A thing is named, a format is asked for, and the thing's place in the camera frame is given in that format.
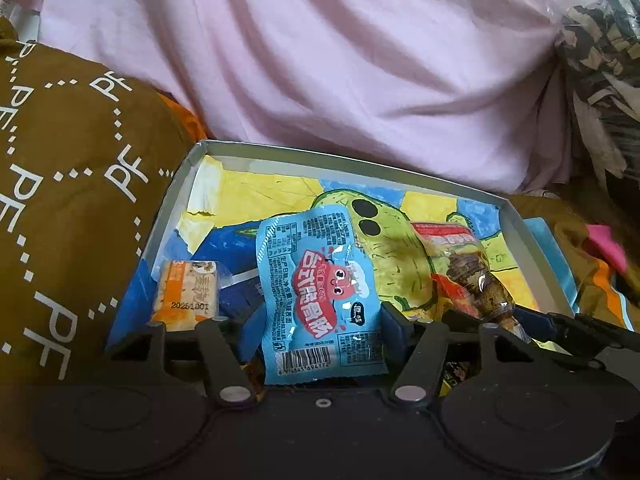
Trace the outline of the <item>yellow cracker snack pack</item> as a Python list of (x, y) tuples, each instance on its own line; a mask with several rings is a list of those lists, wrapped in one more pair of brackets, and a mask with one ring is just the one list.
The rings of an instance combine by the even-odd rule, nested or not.
[(465, 362), (448, 361), (442, 369), (442, 385), (439, 395), (446, 396), (450, 391), (465, 381), (469, 364)]

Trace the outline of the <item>camouflage cloth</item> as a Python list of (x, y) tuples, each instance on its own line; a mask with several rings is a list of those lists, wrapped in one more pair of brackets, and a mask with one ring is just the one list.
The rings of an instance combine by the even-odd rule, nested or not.
[(594, 173), (608, 194), (639, 191), (639, 0), (598, 0), (562, 17), (555, 47)]

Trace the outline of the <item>grey cardboard box tray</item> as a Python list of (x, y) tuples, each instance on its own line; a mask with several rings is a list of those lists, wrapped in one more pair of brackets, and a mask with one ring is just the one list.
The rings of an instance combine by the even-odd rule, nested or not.
[(548, 226), (476, 188), (340, 156), (202, 141), (179, 168), (108, 339), (151, 319), (166, 262), (214, 260), (221, 298), (235, 275), (262, 274), (274, 254), (312, 248), (349, 266), (358, 295), (430, 322), (447, 303), (445, 258), (420, 223), (456, 222), (483, 245), (491, 273), (522, 307), (573, 315), (570, 268)]

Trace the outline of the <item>clear bag of mushroom snacks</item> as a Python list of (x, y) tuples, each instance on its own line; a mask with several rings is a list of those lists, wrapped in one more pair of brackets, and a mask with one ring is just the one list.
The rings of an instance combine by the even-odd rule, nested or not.
[(494, 323), (526, 344), (532, 342), (514, 316), (515, 301), (490, 270), (485, 249), (460, 223), (412, 222), (427, 255), (432, 278), (451, 307), (483, 323)]

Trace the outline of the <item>pink bed sheet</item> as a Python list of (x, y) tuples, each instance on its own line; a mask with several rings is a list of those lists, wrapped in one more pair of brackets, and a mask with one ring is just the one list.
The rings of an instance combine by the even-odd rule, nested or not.
[(39, 40), (171, 94), (218, 138), (514, 193), (570, 176), (546, 0), (15, 0)]

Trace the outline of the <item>brown patterned pillow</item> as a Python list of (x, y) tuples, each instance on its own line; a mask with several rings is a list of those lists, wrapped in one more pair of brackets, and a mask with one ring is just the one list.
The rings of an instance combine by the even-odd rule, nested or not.
[(43, 389), (104, 348), (201, 123), (144, 82), (1, 25), (1, 474), (39, 479)]

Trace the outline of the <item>colourful cartoon blanket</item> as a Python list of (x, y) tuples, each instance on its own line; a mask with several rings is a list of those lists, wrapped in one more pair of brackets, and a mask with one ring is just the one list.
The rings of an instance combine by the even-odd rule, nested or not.
[(638, 332), (639, 234), (614, 230), (549, 195), (512, 195), (510, 201), (523, 218), (544, 220), (570, 269), (574, 312)]

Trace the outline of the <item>orange white biscuit pack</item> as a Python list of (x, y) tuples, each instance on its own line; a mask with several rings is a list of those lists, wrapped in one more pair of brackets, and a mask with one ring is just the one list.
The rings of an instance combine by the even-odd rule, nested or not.
[(164, 263), (151, 321), (168, 332), (194, 330), (218, 314), (218, 271), (213, 261), (172, 260)]

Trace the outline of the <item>light blue snack packet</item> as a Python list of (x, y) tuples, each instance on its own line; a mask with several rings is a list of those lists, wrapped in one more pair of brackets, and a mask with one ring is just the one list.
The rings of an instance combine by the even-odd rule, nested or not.
[(267, 385), (386, 373), (372, 263), (343, 205), (260, 222)]

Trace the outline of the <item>white blue packet in tray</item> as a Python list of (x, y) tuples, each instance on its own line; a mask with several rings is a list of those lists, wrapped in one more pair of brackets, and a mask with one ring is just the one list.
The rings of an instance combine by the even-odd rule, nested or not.
[(219, 292), (219, 312), (232, 320), (248, 318), (263, 302), (257, 269), (231, 275)]

